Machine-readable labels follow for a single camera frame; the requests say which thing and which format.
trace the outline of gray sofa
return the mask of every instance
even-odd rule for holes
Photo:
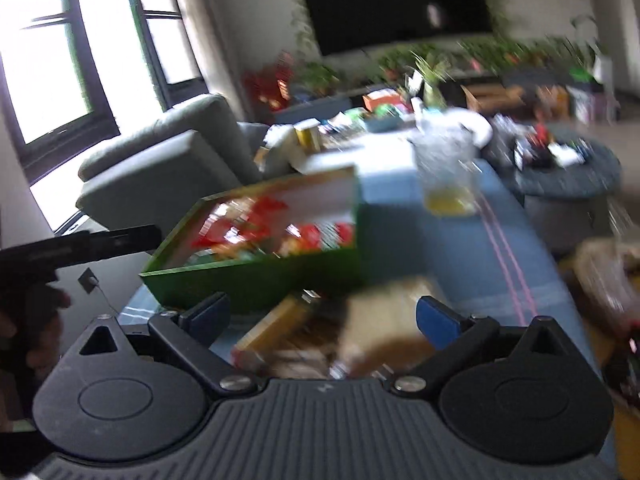
[[[238,123],[221,95],[195,98],[89,156],[76,207],[110,230],[155,224],[167,235],[201,197],[265,177],[254,155],[267,129]]]

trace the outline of round table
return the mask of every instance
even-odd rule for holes
[[[579,140],[570,127],[551,125],[559,142]],[[571,202],[610,195],[620,188],[622,167],[616,155],[604,144],[584,139],[593,149],[586,164],[552,170],[510,170],[501,175],[504,185],[522,202],[526,196]]]
[[[559,142],[581,138],[569,125],[551,124],[549,130]],[[500,172],[503,184],[526,207],[529,221],[556,257],[569,254],[587,238],[610,235],[607,198],[620,188],[622,167],[602,143],[584,140],[593,149],[586,164]]]

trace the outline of glass jar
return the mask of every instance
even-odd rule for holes
[[[438,126],[411,139],[424,205],[436,216],[471,216],[476,203],[476,147],[470,131]]]

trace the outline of black tv screen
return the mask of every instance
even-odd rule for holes
[[[485,0],[306,0],[324,56],[376,44],[491,32]]]

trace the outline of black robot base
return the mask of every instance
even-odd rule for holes
[[[225,302],[211,307],[228,308]],[[224,317],[228,312],[209,312]],[[42,480],[614,480],[612,403],[549,317],[524,328],[417,305],[439,352],[381,381],[263,380],[154,316],[97,319],[33,403]],[[150,354],[155,361],[141,358]]]

